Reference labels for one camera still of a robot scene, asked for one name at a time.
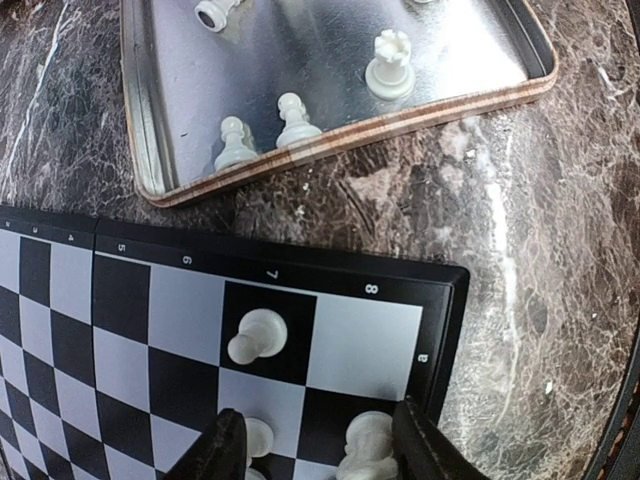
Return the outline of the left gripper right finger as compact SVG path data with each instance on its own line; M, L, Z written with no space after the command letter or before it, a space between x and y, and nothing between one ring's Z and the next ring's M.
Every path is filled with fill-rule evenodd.
M421 411L411 397L399 402L392 419L398 479L489 480Z

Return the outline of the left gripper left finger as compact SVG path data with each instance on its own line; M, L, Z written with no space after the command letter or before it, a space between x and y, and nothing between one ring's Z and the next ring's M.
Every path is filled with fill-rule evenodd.
M247 431L244 416L231 408L217 417L165 474L171 480L244 480Z

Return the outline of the white knight chess piece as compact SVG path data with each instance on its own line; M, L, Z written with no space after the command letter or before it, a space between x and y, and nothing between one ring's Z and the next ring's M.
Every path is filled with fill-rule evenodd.
M389 414L367 411L357 415L350 422L345 439L345 456L337 468L337 479L397 478Z

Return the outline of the black grey chessboard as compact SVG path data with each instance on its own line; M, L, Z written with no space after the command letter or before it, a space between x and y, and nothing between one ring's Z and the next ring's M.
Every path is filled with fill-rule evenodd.
M1 462L13 479L163 479L226 408L273 430L267 479L332 479L359 414L437 421L470 274L3 207ZM254 309L283 350L227 345Z

